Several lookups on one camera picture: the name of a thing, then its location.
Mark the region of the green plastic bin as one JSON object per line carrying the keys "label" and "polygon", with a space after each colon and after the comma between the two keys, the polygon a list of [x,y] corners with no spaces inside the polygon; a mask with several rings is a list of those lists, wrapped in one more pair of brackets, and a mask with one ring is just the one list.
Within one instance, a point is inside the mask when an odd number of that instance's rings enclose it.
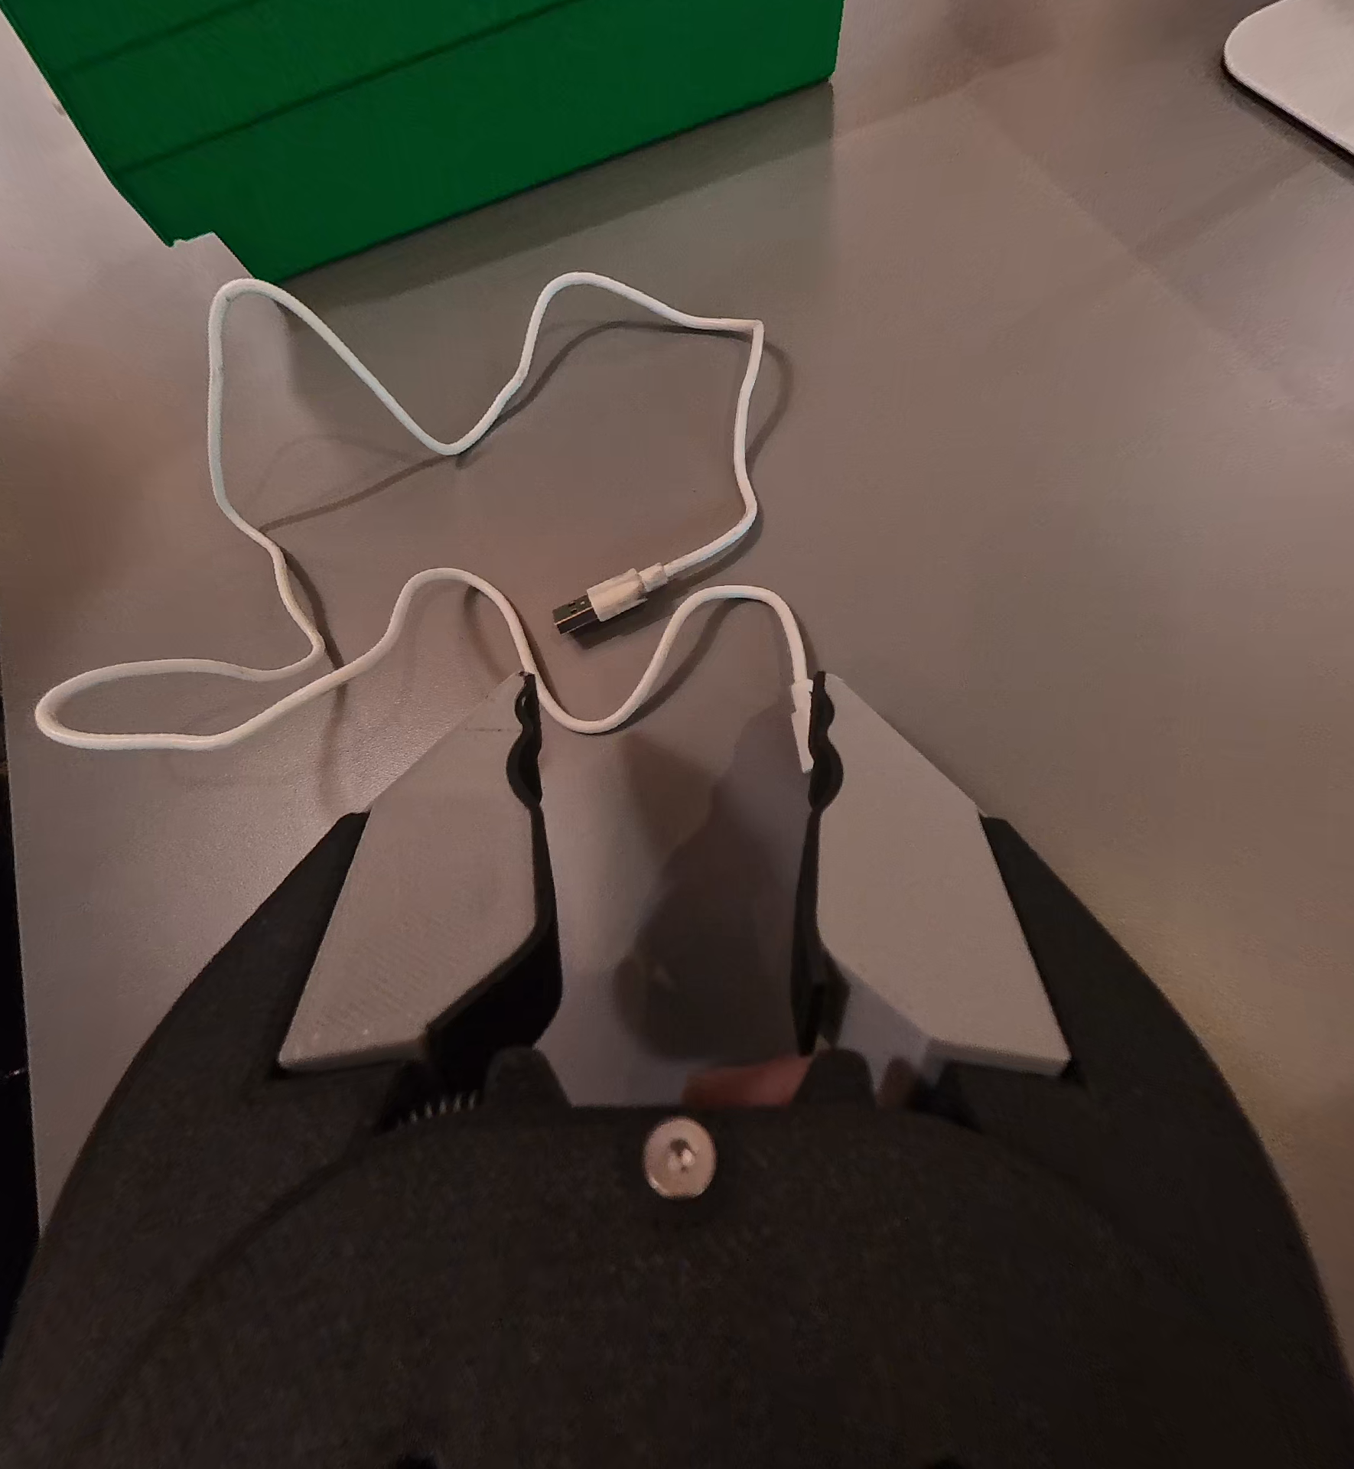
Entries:
{"label": "green plastic bin", "polygon": [[839,0],[6,0],[117,197],[291,279],[829,85]]}

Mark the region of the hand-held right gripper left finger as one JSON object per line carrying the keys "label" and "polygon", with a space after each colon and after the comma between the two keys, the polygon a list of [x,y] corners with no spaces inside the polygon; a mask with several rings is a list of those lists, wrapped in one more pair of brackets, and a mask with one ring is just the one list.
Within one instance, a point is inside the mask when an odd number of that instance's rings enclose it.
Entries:
{"label": "hand-held right gripper left finger", "polygon": [[513,674],[367,805],[280,1064],[489,1069],[558,999],[541,698]]}

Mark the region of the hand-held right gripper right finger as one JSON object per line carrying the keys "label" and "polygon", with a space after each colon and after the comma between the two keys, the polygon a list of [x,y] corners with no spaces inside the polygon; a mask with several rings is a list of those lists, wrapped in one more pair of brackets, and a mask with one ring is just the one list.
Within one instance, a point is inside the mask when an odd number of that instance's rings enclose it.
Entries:
{"label": "hand-held right gripper right finger", "polygon": [[975,801],[833,674],[815,674],[806,751],[794,1053],[853,1053],[876,1088],[935,1088],[947,1064],[1062,1074]]}

